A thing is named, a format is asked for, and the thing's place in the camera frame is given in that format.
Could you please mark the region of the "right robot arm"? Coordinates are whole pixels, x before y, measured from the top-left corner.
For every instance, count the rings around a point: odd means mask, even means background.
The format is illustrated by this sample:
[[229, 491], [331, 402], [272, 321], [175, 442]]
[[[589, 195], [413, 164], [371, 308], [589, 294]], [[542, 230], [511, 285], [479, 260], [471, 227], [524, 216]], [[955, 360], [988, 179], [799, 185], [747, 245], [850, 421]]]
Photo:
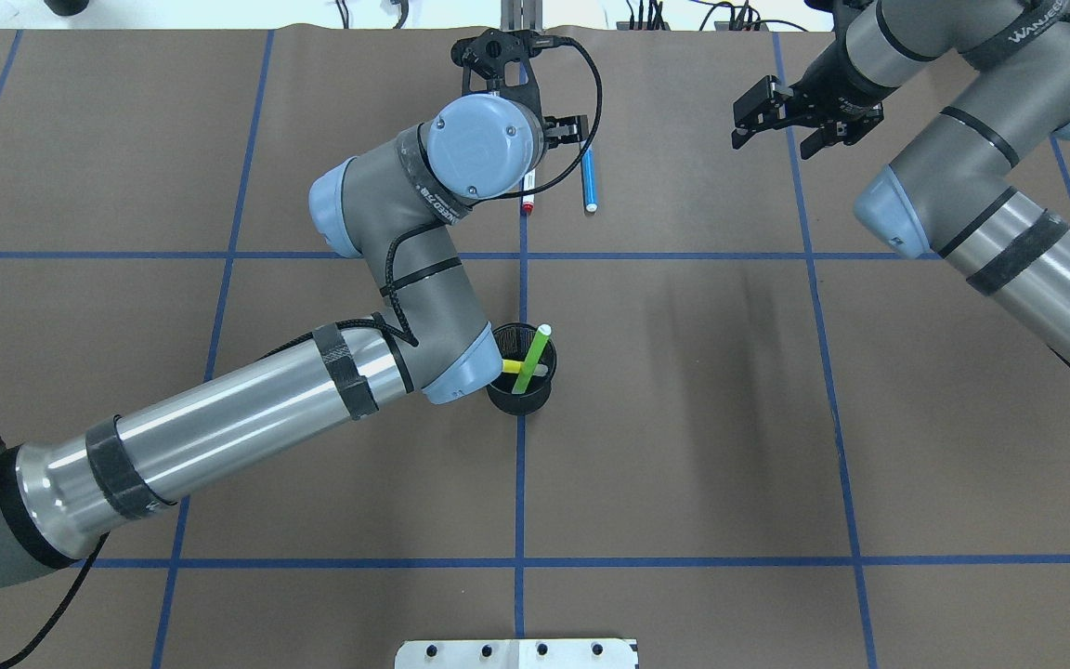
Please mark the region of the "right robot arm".
[[1070, 228], [1008, 174], [1037, 145], [1070, 140], [1070, 1], [817, 1], [835, 41], [797, 82], [774, 75], [732, 106], [731, 145], [810, 127], [802, 158], [856, 145], [882, 103], [948, 52], [975, 79], [856, 198], [897, 254], [935, 253], [1070, 368]]

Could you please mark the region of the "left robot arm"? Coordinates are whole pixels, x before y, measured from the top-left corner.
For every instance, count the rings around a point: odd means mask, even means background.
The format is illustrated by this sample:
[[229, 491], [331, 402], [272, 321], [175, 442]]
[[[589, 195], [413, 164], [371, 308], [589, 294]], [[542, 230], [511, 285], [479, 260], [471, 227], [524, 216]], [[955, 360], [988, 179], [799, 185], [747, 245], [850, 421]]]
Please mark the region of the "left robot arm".
[[67, 568], [114, 529], [412, 391], [442, 405], [496, 380], [502, 354], [449, 228], [515, 194], [548, 149], [577, 143], [577, 130], [534, 102], [463, 95], [316, 179], [315, 228], [368, 263], [383, 310], [323, 323], [63, 443], [7, 448], [0, 437], [0, 588]]

